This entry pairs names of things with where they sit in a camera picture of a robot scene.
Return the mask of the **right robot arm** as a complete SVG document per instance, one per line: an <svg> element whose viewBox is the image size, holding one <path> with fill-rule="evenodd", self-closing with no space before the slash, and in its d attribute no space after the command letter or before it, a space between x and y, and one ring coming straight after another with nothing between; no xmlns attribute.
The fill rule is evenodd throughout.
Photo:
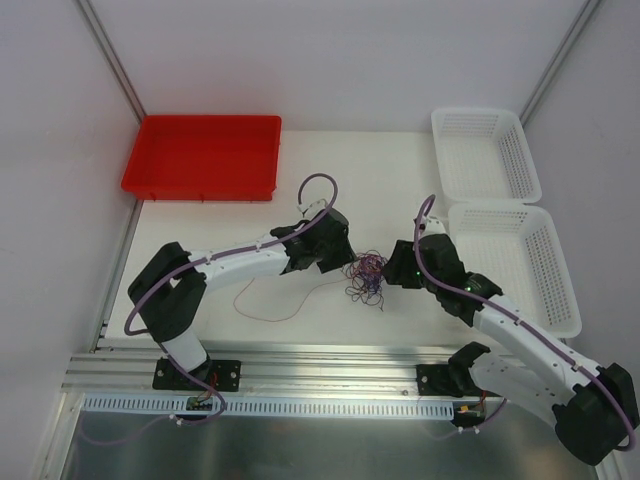
<svg viewBox="0 0 640 480"><path fill-rule="evenodd" d="M428 376L428 389L451 397L497 394L550 425L587 465L636 446L639 410L631 375L617 363L601 366L526 321L498 285L465 268L448 235L397 241L382 275L389 285L427 290L446 313L519 361L513 365L471 342Z"/></svg>

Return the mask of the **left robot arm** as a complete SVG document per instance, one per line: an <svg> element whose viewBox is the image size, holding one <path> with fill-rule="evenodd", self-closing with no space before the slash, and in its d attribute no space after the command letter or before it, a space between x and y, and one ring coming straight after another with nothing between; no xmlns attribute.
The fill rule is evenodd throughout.
<svg viewBox="0 0 640 480"><path fill-rule="evenodd" d="M313 265L325 274L354 260L349 222L331 208L226 251L188 251L178 242L167 243L135 277L127 294L134 304L132 315L142 319L143 331L167 354L176 378L189 389L199 389L209 380L211 359L193 322L208 292Z"/></svg>

